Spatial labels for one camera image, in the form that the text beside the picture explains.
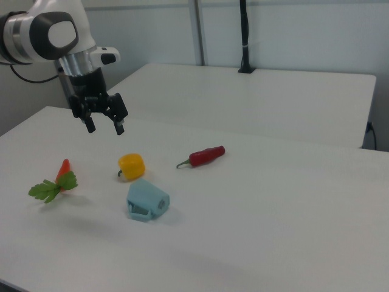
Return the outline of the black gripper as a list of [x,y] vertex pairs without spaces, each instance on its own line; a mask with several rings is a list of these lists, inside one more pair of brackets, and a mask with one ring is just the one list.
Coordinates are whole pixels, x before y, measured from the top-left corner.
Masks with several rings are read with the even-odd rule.
[[114,124],[116,133],[125,132],[124,118],[128,111],[119,93],[110,96],[101,69],[96,69],[84,75],[66,75],[72,86],[72,94],[67,98],[75,118],[80,118],[88,133],[95,131],[92,113],[103,113]]

